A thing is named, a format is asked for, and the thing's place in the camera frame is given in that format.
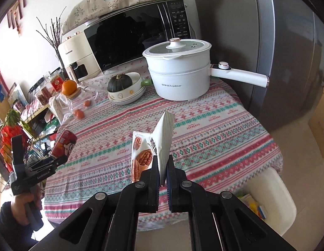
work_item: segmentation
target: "red can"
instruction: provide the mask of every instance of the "red can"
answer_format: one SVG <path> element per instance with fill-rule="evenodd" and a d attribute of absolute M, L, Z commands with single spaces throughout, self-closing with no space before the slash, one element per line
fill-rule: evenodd
<path fill-rule="evenodd" d="M 69 157 L 72 149 L 74 148 L 77 141 L 77 137 L 74 133 L 69 130 L 64 130 L 60 138 L 54 145 L 53 150 L 51 151 L 50 155 L 59 158 L 63 155 Z"/>

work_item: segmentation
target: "patterned tablecloth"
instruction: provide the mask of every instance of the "patterned tablecloth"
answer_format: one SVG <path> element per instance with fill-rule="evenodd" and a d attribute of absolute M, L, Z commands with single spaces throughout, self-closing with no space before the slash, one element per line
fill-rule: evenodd
<path fill-rule="evenodd" d="M 100 93 L 88 118 L 71 119 L 59 129 L 58 136 L 69 129 L 78 141 L 68 162 L 47 180 L 48 219 L 60 223 L 96 192 L 111 194 L 130 184 L 132 133 L 152 132 L 165 110 L 175 114 L 170 151 L 175 167 L 206 190 L 234 191 L 269 166 L 281 171 L 277 144 L 218 78 L 211 78 L 208 92 L 193 101 L 165 100 L 148 87 L 134 103 L 116 106 Z M 138 230 L 186 218 L 168 210 L 166 190 L 161 188 L 159 211 L 140 214 Z"/>

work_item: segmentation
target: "snack packet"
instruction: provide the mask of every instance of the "snack packet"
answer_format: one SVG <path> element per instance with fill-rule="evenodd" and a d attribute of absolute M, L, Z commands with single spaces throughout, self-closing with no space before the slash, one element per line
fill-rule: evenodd
<path fill-rule="evenodd" d="M 164 185 L 174 120 L 175 115 L 165 111 L 152 133 L 133 131 L 132 182 L 140 180 L 142 171 L 152 167 L 153 156 L 156 155 L 160 186 Z"/>

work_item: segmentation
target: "red label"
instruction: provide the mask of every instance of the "red label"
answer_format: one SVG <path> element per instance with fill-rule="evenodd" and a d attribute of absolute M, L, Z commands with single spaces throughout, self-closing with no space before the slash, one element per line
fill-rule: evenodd
<path fill-rule="evenodd" d="M 59 92 L 62 90 L 62 84 L 63 84 L 63 80 L 60 76 L 58 76 L 57 78 L 53 79 L 51 81 L 52 86 L 54 87 L 54 89 Z"/>

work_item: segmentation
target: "pot lid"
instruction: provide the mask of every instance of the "pot lid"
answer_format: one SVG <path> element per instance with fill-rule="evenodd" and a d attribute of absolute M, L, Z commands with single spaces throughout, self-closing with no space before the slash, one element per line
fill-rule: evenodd
<path fill-rule="evenodd" d="M 142 55 L 149 58 L 168 58 L 180 53 L 183 56 L 192 55 L 210 48 L 211 43 L 203 40 L 172 38 L 169 41 L 149 47 Z"/>

